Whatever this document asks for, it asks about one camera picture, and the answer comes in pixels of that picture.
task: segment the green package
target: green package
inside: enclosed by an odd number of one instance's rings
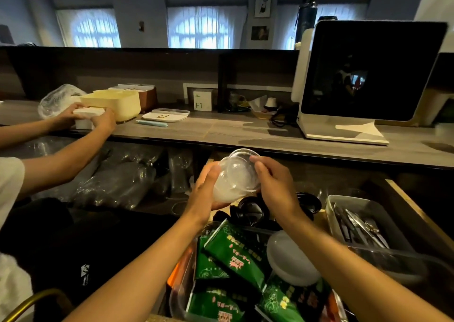
[[[223,264],[228,273],[235,273],[262,291],[271,268],[265,247],[225,219],[210,235],[204,250]]]
[[[200,285],[195,282],[192,288],[186,319],[190,321],[220,321],[241,322],[245,321],[244,305],[247,297],[231,293],[218,287]]]
[[[214,259],[211,256],[208,256],[202,251],[203,245],[209,238],[209,235],[202,235],[199,237],[194,279],[227,279],[229,278],[229,275],[214,262]]]
[[[331,287],[323,278],[314,285],[297,287],[274,275],[256,310],[273,322],[317,322],[330,292]]]

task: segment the white t-shirt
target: white t-shirt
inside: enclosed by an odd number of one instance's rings
[[[0,157],[0,228],[3,226],[24,182],[25,167],[20,159]],[[30,275],[13,256],[0,253],[0,321],[33,295]],[[33,320],[33,308],[19,319]]]

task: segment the yellow plastic box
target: yellow plastic box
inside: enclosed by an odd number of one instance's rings
[[[115,120],[122,122],[135,118],[140,113],[140,99],[137,90],[95,90],[92,94],[80,97],[87,107],[111,108]]]

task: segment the computer screen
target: computer screen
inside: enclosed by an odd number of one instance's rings
[[[446,29],[443,22],[319,22],[301,112],[410,120]]]

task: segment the gold metal handle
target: gold metal handle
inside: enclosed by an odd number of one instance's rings
[[[50,288],[34,294],[33,296],[27,298],[25,301],[20,303],[20,305],[15,308],[2,322],[14,322],[16,321],[23,313],[27,311],[28,308],[35,305],[38,301],[43,298],[55,296],[57,304],[59,305],[62,313],[67,316],[74,310],[74,306],[71,301],[66,297],[63,291],[57,288]]]

